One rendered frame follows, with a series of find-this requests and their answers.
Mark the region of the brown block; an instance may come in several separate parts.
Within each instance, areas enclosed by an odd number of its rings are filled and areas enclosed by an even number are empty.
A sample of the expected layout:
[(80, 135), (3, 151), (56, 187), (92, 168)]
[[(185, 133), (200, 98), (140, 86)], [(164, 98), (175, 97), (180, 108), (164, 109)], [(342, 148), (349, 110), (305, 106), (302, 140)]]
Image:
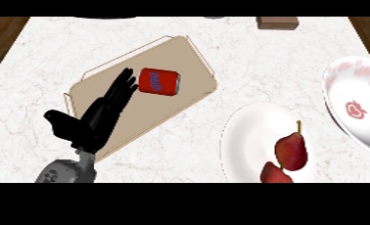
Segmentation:
[(257, 17), (259, 29), (294, 30), (299, 26), (297, 17)]

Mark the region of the white bowl with red print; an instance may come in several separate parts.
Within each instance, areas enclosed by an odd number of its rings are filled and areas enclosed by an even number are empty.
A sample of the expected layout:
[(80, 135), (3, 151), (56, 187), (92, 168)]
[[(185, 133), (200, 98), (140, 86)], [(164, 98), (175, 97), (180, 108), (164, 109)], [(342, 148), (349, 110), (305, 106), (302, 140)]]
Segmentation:
[(336, 59), (323, 75), (330, 116), (343, 133), (370, 151), (370, 58)]

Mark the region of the red can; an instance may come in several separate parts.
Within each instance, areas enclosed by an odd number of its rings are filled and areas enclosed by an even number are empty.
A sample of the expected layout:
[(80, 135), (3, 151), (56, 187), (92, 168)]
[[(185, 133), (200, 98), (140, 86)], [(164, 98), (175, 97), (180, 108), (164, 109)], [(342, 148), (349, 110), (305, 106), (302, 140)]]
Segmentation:
[(180, 74), (172, 70), (145, 67), (139, 75), (139, 91), (175, 96), (179, 91)]

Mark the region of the red pepper with long stem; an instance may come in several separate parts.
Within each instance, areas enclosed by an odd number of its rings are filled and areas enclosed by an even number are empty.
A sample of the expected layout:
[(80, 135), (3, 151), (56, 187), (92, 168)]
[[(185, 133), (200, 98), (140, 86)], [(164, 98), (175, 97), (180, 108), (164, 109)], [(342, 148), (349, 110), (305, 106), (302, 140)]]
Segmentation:
[(308, 162), (305, 138), (300, 130), (302, 123), (296, 121), (296, 131), (288, 136), (280, 138), (275, 143), (277, 162), (288, 171), (302, 169)]

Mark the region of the plain white plate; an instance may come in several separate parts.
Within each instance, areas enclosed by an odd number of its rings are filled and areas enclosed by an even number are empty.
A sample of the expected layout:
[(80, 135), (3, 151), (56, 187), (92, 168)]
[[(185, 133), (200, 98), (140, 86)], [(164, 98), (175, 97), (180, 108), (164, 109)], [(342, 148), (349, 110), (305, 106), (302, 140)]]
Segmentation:
[(317, 151), (311, 130), (303, 118), (287, 108), (271, 103), (241, 107), (223, 126), (219, 141), (219, 160), (229, 182), (259, 183), (265, 163), (278, 164), (275, 143), (280, 138), (300, 131), (308, 151), (308, 162), (296, 170), (286, 170), (294, 183), (317, 181)]

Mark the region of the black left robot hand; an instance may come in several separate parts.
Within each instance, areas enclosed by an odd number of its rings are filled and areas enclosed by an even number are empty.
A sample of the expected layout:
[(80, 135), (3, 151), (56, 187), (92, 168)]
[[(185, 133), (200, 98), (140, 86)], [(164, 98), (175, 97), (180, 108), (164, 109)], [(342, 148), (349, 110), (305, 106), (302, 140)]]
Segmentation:
[(56, 110), (44, 113), (53, 135), (69, 141), (74, 149), (90, 154), (102, 149), (138, 88), (133, 70), (124, 68), (103, 96), (93, 101), (81, 118), (74, 118)]

